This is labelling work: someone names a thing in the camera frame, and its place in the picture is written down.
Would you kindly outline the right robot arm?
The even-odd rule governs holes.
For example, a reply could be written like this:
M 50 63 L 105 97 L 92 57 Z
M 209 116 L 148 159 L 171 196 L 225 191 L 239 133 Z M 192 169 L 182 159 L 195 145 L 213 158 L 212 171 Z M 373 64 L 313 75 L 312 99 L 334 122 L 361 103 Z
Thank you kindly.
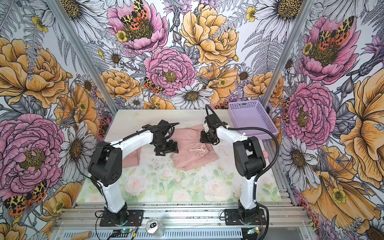
M 200 142 L 212 145 L 225 142 L 233 149 L 235 167 L 243 177 L 243 182 L 238 213 L 234 217 L 228 216 L 230 224 L 234 224 L 235 221 L 244 224 L 263 224 L 264 211 L 256 203 L 257 181 L 255 180 L 266 168 L 260 141 L 256 137 L 247 137 L 244 133 L 230 130 L 216 114 L 208 114 L 205 117 Z

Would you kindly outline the lavender plastic laundry basket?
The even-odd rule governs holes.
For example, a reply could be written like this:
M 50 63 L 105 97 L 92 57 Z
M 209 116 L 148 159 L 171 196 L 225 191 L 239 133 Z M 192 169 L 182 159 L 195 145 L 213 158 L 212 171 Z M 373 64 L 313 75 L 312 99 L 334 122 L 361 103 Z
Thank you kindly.
M 232 127 L 258 127 L 268 130 L 275 136 L 279 131 L 263 105 L 258 100 L 229 103 L 229 116 Z

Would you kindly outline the pink garment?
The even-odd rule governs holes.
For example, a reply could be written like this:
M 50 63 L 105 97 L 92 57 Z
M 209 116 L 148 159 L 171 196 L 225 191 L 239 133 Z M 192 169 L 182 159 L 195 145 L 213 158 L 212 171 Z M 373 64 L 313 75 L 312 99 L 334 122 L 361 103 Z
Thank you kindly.
M 219 159 L 213 145 L 200 142 L 203 125 L 176 129 L 171 139 L 178 144 L 178 153 L 172 154 L 178 170 L 190 171 Z

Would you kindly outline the pink printed t-shirt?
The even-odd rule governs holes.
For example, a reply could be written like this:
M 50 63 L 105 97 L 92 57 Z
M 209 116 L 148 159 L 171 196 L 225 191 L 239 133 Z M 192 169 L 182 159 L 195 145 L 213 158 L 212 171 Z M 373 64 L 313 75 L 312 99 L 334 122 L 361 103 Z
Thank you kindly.
M 122 160 L 122 168 L 136 167 L 140 164 L 141 148 L 128 154 Z

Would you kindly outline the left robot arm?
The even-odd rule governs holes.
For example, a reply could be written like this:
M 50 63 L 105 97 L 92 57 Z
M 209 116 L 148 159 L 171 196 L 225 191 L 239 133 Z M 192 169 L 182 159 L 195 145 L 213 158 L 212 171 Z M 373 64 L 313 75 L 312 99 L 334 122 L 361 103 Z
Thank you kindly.
M 156 156 L 178 153 L 178 143 L 171 140 L 175 126 L 161 120 L 157 125 L 145 125 L 137 132 L 114 142 L 98 143 L 91 157 L 88 172 L 92 183 L 99 188 L 105 199 L 101 226 L 139 226 L 141 223 L 128 206 L 120 189 L 123 158 L 145 145 L 153 145 Z

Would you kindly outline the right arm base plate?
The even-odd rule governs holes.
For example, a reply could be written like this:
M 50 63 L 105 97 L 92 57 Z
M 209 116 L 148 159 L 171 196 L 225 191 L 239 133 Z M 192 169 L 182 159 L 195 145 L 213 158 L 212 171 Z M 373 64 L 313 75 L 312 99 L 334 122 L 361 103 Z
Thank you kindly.
M 255 225 L 265 226 L 267 224 L 266 214 L 261 208 L 251 210 L 225 209 L 225 223 L 227 226 Z

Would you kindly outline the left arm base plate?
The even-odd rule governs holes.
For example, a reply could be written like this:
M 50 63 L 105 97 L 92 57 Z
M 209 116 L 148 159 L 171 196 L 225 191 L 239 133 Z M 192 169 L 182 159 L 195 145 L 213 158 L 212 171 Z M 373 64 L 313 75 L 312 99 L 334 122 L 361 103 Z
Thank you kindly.
M 107 211 L 100 220 L 101 227 L 140 227 L 143 210 L 121 210 L 119 213 Z

